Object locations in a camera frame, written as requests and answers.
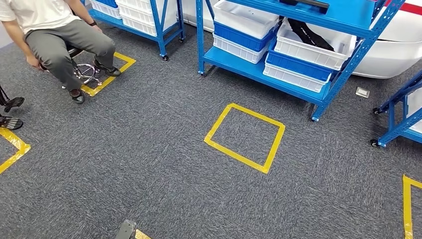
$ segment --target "gray pants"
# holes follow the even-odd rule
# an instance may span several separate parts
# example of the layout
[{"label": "gray pants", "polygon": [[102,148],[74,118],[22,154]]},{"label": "gray pants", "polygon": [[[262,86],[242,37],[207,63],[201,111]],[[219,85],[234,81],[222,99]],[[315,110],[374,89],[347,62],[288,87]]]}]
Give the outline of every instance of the gray pants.
[{"label": "gray pants", "polygon": [[25,35],[25,41],[41,64],[69,91],[80,89],[81,81],[73,74],[66,44],[94,53],[102,65],[113,68],[113,40],[82,20],[55,29],[30,31]]}]

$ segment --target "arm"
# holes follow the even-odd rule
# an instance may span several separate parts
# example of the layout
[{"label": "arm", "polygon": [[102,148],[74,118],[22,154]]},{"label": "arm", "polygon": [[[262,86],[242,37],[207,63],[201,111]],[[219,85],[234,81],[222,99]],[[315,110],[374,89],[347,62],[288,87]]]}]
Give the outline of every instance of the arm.
[{"label": "arm", "polygon": [[75,15],[82,18],[86,23],[91,24],[94,22],[85,6],[79,0],[65,0],[69,7],[75,12]]},{"label": "arm", "polygon": [[20,26],[17,24],[17,21],[3,21],[2,23],[10,38],[23,51],[25,56],[32,56],[32,52],[29,49],[29,46],[23,40],[23,32],[22,29],[20,29]]},{"label": "arm", "polygon": [[39,60],[32,54],[31,49],[23,40],[23,32],[16,20],[13,21],[2,21],[6,32],[14,43],[23,51],[26,56],[26,61],[34,68],[42,71]]}]

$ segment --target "red stripe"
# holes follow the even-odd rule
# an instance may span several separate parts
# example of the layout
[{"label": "red stripe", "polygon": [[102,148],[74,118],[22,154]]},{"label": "red stripe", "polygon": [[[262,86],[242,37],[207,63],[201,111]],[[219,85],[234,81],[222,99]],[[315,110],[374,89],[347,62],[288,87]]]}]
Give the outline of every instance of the red stripe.
[{"label": "red stripe", "polygon": [[410,13],[422,15],[422,6],[416,6],[409,3],[404,3],[403,6],[400,8],[401,11],[407,11]]}]

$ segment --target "hand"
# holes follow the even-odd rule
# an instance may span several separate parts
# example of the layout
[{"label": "hand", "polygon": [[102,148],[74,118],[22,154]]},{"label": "hand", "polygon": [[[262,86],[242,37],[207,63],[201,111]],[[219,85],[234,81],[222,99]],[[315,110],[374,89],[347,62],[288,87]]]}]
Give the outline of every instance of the hand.
[{"label": "hand", "polygon": [[92,26],[92,28],[93,28],[93,29],[95,29],[96,31],[103,32],[103,31],[101,30],[101,28],[99,28],[97,25]]},{"label": "hand", "polygon": [[26,61],[28,62],[29,65],[36,68],[37,70],[43,71],[43,69],[40,66],[39,60],[37,58],[35,58],[35,56],[33,56],[33,55],[27,56]]}]

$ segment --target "blue plastic bin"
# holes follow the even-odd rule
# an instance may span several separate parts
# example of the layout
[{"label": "blue plastic bin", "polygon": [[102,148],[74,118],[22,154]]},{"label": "blue plastic bin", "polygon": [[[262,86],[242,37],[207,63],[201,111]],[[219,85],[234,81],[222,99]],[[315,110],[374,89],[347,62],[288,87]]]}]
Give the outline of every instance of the blue plastic bin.
[{"label": "blue plastic bin", "polygon": [[113,8],[117,8],[116,1],[114,1],[114,0],[95,0],[95,1],[101,2],[101,3],[105,4],[105,5],[111,6]]},{"label": "blue plastic bin", "polygon": [[214,22],[214,34],[227,39],[231,42],[237,43],[253,51],[261,51],[268,41],[276,36],[279,25],[275,26],[264,38],[258,39],[241,31],[235,30],[231,27]]},{"label": "blue plastic bin", "polygon": [[330,74],[335,72],[333,69],[276,52],[274,51],[276,43],[277,38],[274,38],[271,41],[270,50],[268,51],[267,63],[271,65],[297,72],[324,82],[327,81]]}]

